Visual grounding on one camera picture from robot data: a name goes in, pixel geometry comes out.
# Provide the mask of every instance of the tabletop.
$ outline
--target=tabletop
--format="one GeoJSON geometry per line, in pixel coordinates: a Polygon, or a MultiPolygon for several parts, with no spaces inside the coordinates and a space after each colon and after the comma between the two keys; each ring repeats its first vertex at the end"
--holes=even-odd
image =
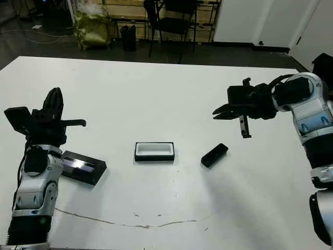
{"type": "MultiPolygon", "coordinates": [[[[61,147],[104,160],[95,187],[61,177],[51,247],[89,249],[327,249],[309,209],[315,188],[289,112],[213,120],[227,88],[268,83],[294,69],[18,57],[0,71],[0,108],[40,109],[60,87],[69,127],[61,147]],[[173,142],[175,161],[137,163],[135,142],[173,142]],[[201,157],[227,155],[210,170],[201,157]]],[[[25,139],[0,115],[0,242],[10,223],[25,139]]]]}

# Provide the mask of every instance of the floor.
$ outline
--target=floor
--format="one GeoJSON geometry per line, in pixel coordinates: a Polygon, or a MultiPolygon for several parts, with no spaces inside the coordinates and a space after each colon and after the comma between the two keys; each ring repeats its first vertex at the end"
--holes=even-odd
{"type": "MultiPolygon", "coordinates": [[[[151,58],[148,57],[149,42],[138,41],[135,52],[125,52],[121,41],[114,41],[109,49],[78,49],[74,36],[53,37],[31,32],[35,24],[43,26],[35,31],[47,34],[68,35],[72,33],[69,19],[63,22],[36,19],[34,21],[12,20],[0,26],[0,69],[18,56],[63,57],[95,60],[137,61],[145,63],[176,64],[181,45],[179,43],[155,43],[151,58]]],[[[295,68],[306,71],[297,61],[285,53],[253,51],[242,47],[217,47],[197,45],[184,51],[182,64],[295,68]]]]}

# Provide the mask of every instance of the black chair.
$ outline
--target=black chair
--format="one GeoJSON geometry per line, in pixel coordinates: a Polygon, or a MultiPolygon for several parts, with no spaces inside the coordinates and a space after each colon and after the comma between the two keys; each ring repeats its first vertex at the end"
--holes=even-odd
{"type": "Polygon", "coordinates": [[[149,57],[151,57],[152,46],[154,42],[155,31],[160,32],[160,39],[162,42],[162,32],[170,32],[174,34],[181,35],[181,42],[186,39],[188,30],[191,29],[192,17],[195,15],[194,22],[194,38],[193,38],[193,51],[195,50],[196,44],[196,27],[197,27],[197,2],[195,0],[163,0],[160,6],[158,6],[158,0],[144,0],[144,8],[148,14],[148,20],[151,25],[151,45],[149,51],[149,57]],[[160,19],[159,12],[162,7],[165,5],[167,11],[173,11],[177,13],[182,13],[183,18],[171,18],[164,17],[160,19]]]}

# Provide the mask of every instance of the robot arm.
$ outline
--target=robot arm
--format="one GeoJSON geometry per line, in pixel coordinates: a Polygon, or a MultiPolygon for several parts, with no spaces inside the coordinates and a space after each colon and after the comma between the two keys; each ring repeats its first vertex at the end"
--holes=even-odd
{"type": "Polygon", "coordinates": [[[62,121],[60,88],[52,89],[41,110],[32,114],[26,107],[9,108],[5,115],[14,130],[25,135],[24,156],[18,171],[7,245],[1,250],[47,250],[48,233],[62,173],[62,151],[66,127],[85,126],[84,120],[62,121]]]}
{"type": "Polygon", "coordinates": [[[228,104],[214,111],[214,119],[240,118],[241,133],[251,137],[247,116],[272,119],[278,111],[291,111],[312,170],[312,182],[320,190],[310,197],[313,225],[318,237],[333,243],[333,104],[328,87],[313,73],[280,76],[270,84],[228,88],[228,104]]]}

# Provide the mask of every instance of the trash can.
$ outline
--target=trash can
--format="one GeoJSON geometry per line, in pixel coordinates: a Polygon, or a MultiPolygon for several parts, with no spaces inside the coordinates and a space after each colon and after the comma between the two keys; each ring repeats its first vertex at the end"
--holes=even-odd
{"type": "Polygon", "coordinates": [[[135,51],[135,25],[128,27],[127,25],[120,29],[121,39],[125,51],[135,51]]]}

